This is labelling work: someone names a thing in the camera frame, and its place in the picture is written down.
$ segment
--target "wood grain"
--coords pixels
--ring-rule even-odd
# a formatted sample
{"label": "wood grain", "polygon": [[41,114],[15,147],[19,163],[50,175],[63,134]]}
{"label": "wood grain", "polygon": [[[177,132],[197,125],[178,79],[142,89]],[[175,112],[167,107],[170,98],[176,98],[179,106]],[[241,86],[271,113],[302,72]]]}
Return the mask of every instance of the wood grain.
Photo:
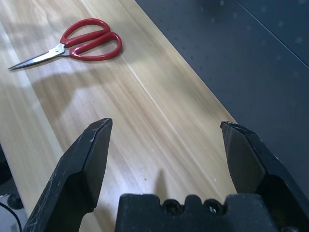
{"label": "wood grain", "polygon": [[[223,201],[235,192],[219,127],[233,118],[134,0],[11,0],[0,7],[0,141],[28,214],[63,152],[104,117],[113,118],[106,174],[98,207],[80,231],[113,231],[123,193],[183,203],[188,194]],[[122,37],[120,56],[59,58],[8,72],[89,17]]]}

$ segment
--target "gray tabletop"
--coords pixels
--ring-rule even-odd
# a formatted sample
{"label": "gray tabletop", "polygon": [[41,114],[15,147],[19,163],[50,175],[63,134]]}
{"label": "gray tabletop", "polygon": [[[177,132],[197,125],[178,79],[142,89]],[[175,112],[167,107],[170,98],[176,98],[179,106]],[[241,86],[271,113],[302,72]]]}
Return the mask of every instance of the gray tabletop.
{"label": "gray tabletop", "polygon": [[309,197],[309,0],[136,1]]}

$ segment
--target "metal blade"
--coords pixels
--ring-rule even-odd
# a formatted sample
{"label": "metal blade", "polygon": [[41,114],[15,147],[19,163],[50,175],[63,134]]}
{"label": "metal blade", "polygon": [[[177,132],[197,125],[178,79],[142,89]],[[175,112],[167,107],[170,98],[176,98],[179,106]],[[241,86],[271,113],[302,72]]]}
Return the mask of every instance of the metal blade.
{"label": "metal blade", "polygon": [[64,44],[58,44],[55,48],[49,50],[48,52],[45,52],[37,57],[28,59],[24,62],[21,62],[19,64],[16,64],[12,67],[9,68],[9,70],[15,70],[15,69],[20,69],[20,68],[24,68],[30,65],[34,65],[34,64],[38,64],[47,60],[50,60],[52,58],[55,57],[59,57],[62,54],[65,53],[65,48],[64,48]]}

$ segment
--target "red scissors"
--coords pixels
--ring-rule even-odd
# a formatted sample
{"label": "red scissors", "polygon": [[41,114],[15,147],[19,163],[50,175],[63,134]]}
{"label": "red scissors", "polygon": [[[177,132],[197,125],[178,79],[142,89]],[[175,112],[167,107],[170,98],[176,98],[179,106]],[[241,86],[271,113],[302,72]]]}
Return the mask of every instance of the red scissors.
{"label": "red scissors", "polygon": [[[98,25],[103,27],[103,30],[94,31],[88,34],[79,35],[73,38],[69,38],[68,36],[74,32],[76,29],[81,28],[86,25]],[[81,53],[88,51],[94,47],[97,47],[103,43],[106,43],[111,40],[117,41],[117,47],[110,53],[103,54],[100,56],[82,56]],[[84,43],[80,46],[76,46],[66,50],[65,48],[72,47],[78,44]],[[43,61],[47,61],[56,57],[71,57],[73,59],[79,59],[84,61],[101,61],[106,59],[111,59],[117,56],[122,49],[122,41],[115,32],[111,32],[110,27],[107,23],[102,20],[96,18],[88,18],[81,20],[71,27],[69,27],[61,37],[60,44],[58,44],[55,48],[49,50],[48,52],[34,57],[32,59],[26,60],[19,64],[16,64],[9,68],[9,70],[15,70],[24,68],[30,65],[34,65],[37,63],[41,63]]]}

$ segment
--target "cable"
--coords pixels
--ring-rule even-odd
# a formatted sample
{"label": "cable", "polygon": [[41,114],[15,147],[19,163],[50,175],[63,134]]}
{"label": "cable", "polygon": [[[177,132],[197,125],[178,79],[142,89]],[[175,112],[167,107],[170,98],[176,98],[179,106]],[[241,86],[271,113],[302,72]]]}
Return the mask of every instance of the cable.
{"label": "cable", "polygon": [[9,207],[7,207],[5,204],[3,204],[3,203],[1,203],[1,202],[0,202],[0,206],[2,206],[3,208],[5,208],[7,211],[9,211],[9,212],[14,216],[14,218],[15,218],[16,221],[17,221],[18,227],[19,227],[19,232],[21,232],[21,231],[22,231],[22,229],[21,229],[21,223],[20,223],[20,220],[19,220],[18,216],[16,215],[16,213],[15,213],[12,209],[10,209]]}

